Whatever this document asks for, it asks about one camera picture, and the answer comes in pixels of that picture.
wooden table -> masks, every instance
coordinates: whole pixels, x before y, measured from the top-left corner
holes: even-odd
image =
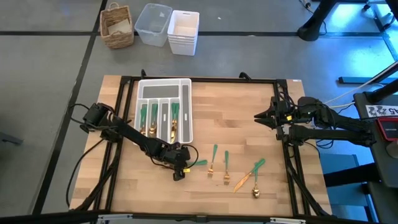
[[[114,106],[120,78],[109,75],[104,77],[99,102]],[[295,101],[304,95],[300,80],[287,80],[287,83],[289,94]],[[137,84],[134,84],[129,109],[129,119],[132,120],[135,115]],[[208,166],[194,166],[185,179],[174,182],[171,170],[153,165],[136,145],[125,139],[111,210],[131,213],[291,217],[282,143],[276,140],[275,130],[253,121],[255,114],[269,107],[273,95],[273,87],[269,84],[193,82],[192,144],[199,151],[199,160],[208,161],[211,161],[213,145],[218,145],[213,178],[207,178]],[[86,150],[100,139],[99,135],[99,132],[89,134]],[[98,182],[105,146],[106,143],[103,142],[83,159],[71,208],[79,206]],[[225,150],[229,151],[229,186],[223,184]],[[318,152],[313,147],[304,145],[300,147],[300,154],[307,188],[323,209],[331,213]],[[261,197],[252,198],[253,177],[238,192],[232,193],[235,184],[260,158],[266,160],[265,165],[259,169],[258,186]],[[100,208],[104,208],[107,187],[103,192]],[[302,213],[297,186],[296,195],[299,211]]]

cutlery tray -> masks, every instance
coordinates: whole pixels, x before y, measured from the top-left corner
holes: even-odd
[[[172,103],[179,104],[177,114],[177,135],[174,142],[191,143],[192,127],[192,82],[189,78],[165,78],[141,80],[138,82],[137,105],[134,128],[138,131],[144,126],[149,136],[151,127],[156,126],[156,137],[171,143]],[[157,105],[157,113],[152,114]],[[141,109],[146,109],[145,119],[141,118]]]

woven basket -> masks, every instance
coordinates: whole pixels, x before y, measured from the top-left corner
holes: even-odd
[[[99,19],[101,37],[106,46],[111,49],[119,49],[127,47],[133,43],[134,34],[132,29],[131,32],[128,33],[117,31],[112,35],[110,35],[108,31],[109,26],[117,24],[125,19],[128,19],[131,27],[134,27],[131,21],[129,6],[119,7],[119,4],[113,2],[109,5],[108,10],[101,11]]]

green handle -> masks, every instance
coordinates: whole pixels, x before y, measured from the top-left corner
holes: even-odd
[[[179,109],[180,109],[179,103],[172,103],[172,120],[176,120],[178,118]]]
[[[140,128],[145,126],[145,121],[147,118],[147,105],[143,105],[141,108],[141,123],[140,123]]]
[[[260,166],[264,165],[265,163],[266,163],[265,159],[260,159],[260,161],[254,166],[253,170],[251,170],[250,172],[253,173],[255,170],[260,168]]]
[[[215,144],[213,147],[213,159],[211,160],[211,163],[214,162],[214,158],[216,157],[217,147],[218,147],[217,144]]]
[[[254,181],[257,183],[257,177],[259,176],[259,169],[254,170]]]
[[[228,170],[228,157],[229,157],[229,152],[228,150],[225,150],[225,169]]]
[[[151,121],[154,122],[156,120],[157,117],[157,103],[154,103],[152,105],[152,118]]]
[[[190,166],[190,165],[193,164],[193,162],[187,162],[187,164],[188,164],[188,166]],[[202,160],[202,161],[197,161],[197,162],[195,163],[195,166],[196,166],[196,165],[206,165],[206,164],[207,164],[207,159],[204,159],[204,160]]]

concrete floor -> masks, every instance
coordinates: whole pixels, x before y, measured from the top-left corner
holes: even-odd
[[[200,12],[200,31],[295,32],[311,16],[293,0],[118,1],[130,6],[133,21],[148,2]],[[91,31],[101,2],[3,0],[1,4],[0,31]],[[372,11],[362,12],[362,6],[337,5],[325,21],[328,32],[379,32]],[[388,32],[393,44],[398,43],[396,27]],[[25,140],[21,146],[0,142],[1,217],[31,212],[88,40],[88,36],[0,35],[0,131]],[[199,36],[194,57],[173,55],[168,44],[145,45],[139,37],[130,47],[110,50],[97,37],[77,102],[96,101],[103,75],[139,75],[142,68],[148,75],[237,77],[245,71],[253,78],[301,79],[308,96],[329,100],[354,88],[336,84],[338,77],[372,77],[393,61],[382,37],[321,37],[305,42],[298,37]],[[345,97],[335,104],[351,100]],[[344,115],[357,116],[354,108]],[[81,117],[82,111],[76,110],[74,116]],[[66,185],[86,137],[77,125],[69,126],[43,212],[67,211]],[[347,142],[321,152],[356,154],[360,164],[373,161],[369,149]]]

